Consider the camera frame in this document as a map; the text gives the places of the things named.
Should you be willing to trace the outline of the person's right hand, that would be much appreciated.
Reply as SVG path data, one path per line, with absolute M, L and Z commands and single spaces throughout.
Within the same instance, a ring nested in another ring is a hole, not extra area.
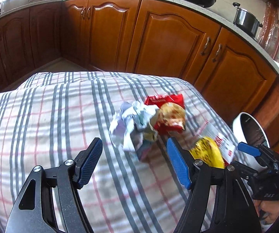
M 266 225 L 272 224 L 279 216 L 279 200 L 276 201 L 260 201 L 255 200 L 254 205 L 260 220 Z

